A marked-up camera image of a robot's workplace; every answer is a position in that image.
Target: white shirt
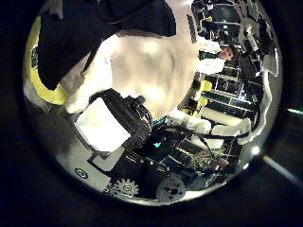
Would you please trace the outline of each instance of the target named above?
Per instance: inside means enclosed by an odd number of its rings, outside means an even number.
[[[198,44],[202,51],[217,54],[221,52],[220,45],[217,42],[207,40],[204,37],[198,38]],[[207,75],[222,72],[225,65],[225,60],[217,59],[204,59],[198,62],[197,71]]]

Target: cable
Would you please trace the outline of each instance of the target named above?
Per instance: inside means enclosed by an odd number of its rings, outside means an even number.
[[[98,6],[100,4],[100,1],[101,0],[97,0],[97,2],[96,2],[97,17],[103,23],[114,25],[114,24],[121,23],[121,22],[123,22],[123,21],[125,21],[127,19],[130,19],[130,18],[134,17],[136,14],[138,14],[139,12],[141,12],[145,7],[147,7],[149,4],[151,4],[155,0],[142,0],[138,5],[136,5],[134,7],[134,9],[130,10],[125,15],[119,16],[119,17],[102,17],[99,14],[99,11],[98,11]]]

